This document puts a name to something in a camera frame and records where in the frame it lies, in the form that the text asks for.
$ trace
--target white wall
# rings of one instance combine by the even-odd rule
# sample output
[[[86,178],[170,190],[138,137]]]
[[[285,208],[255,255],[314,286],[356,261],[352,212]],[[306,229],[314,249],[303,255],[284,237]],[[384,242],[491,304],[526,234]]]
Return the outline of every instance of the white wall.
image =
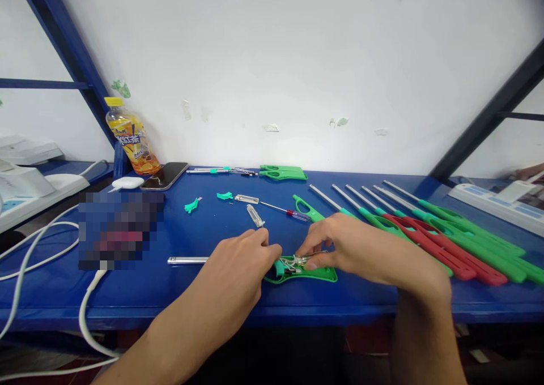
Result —
[[[515,112],[544,114],[544,81]],[[457,169],[456,175],[498,178],[544,162],[544,122],[506,119]]]
[[[0,0],[0,78],[71,81],[26,0]],[[113,160],[79,91],[0,89],[0,135],[52,140],[67,160]]]
[[[159,159],[200,165],[427,174],[544,37],[543,0],[65,2]]]

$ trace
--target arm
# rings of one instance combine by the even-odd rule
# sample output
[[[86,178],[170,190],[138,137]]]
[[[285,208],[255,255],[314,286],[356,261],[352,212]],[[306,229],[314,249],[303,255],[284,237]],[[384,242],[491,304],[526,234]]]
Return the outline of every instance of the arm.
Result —
[[[306,269],[338,267],[375,283],[398,288],[399,301],[393,350],[392,378],[400,384],[466,384],[451,315],[451,286],[444,269],[432,257],[392,234],[338,213],[310,227],[297,251],[321,249]]]
[[[193,283],[95,385],[180,384],[241,327],[282,248],[268,231],[221,241]]]

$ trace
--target power outlet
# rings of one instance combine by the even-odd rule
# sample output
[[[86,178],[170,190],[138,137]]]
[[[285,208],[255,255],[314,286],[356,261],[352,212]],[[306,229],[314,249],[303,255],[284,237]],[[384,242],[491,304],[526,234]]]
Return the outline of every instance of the power outlet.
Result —
[[[2,206],[2,212],[9,211],[10,209],[15,208],[16,206],[18,206],[18,205],[20,205],[22,203],[24,203],[24,201],[20,201],[20,200],[5,201],[4,205]]]

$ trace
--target clear plastic part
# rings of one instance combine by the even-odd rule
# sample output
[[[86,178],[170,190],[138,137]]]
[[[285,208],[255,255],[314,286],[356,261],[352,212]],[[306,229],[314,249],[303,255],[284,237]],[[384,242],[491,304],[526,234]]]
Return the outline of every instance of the clear plastic part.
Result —
[[[256,227],[260,228],[265,224],[265,222],[261,219],[261,217],[259,217],[259,214],[257,213],[257,211],[255,211],[255,208],[253,208],[251,204],[248,204],[248,212]]]

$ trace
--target green sticker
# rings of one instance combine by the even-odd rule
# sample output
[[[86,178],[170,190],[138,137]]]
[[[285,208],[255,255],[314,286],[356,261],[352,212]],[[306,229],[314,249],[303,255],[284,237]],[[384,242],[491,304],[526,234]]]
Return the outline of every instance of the green sticker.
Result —
[[[119,92],[123,98],[128,99],[130,97],[129,87],[124,81],[120,79],[113,81],[111,87],[114,91]]]

